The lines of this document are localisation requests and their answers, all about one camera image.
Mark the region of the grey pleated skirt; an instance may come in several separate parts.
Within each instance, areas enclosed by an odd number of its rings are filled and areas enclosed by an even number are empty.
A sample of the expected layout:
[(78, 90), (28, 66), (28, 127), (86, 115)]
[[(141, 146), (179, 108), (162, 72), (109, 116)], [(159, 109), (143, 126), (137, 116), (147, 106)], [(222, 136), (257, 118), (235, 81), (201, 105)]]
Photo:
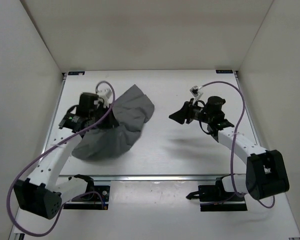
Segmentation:
[(155, 105), (148, 96), (137, 85), (132, 85), (114, 102), (112, 112), (118, 126), (89, 130), (72, 156), (90, 162), (120, 157), (141, 137), (154, 111)]

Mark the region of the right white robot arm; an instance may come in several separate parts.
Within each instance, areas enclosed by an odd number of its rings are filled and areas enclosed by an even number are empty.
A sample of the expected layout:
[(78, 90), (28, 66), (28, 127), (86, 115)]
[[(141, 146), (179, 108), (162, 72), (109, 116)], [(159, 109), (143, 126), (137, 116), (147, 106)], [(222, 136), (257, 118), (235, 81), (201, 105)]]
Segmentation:
[(231, 156), (237, 156), (246, 166), (244, 174), (229, 175), (216, 179), (214, 195), (226, 200), (232, 193), (249, 194), (255, 200), (285, 193), (290, 189), (282, 154), (278, 150), (267, 150), (254, 144), (239, 133), (235, 126), (225, 118), (222, 107), (225, 99), (211, 96), (203, 106), (193, 98), (185, 101), (180, 110), (169, 118), (181, 125), (198, 121), (206, 124), (205, 133), (227, 147)]

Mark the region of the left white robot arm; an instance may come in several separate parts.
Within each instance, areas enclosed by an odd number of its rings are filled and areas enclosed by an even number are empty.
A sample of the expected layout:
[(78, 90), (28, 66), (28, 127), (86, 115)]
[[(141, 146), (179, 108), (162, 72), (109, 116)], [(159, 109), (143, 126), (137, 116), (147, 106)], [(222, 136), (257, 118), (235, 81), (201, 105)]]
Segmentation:
[(94, 181), (87, 175), (76, 174), (60, 184), (57, 179), (87, 131), (118, 126), (110, 105), (112, 94), (109, 88), (96, 93), (83, 92), (79, 103), (67, 110), (58, 125), (53, 150), (41, 159), (26, 180), (17, 180), (13, 186), (22, 210), (51, 220), (64, 203), (79, 195), (83, 199), (94, 196)]

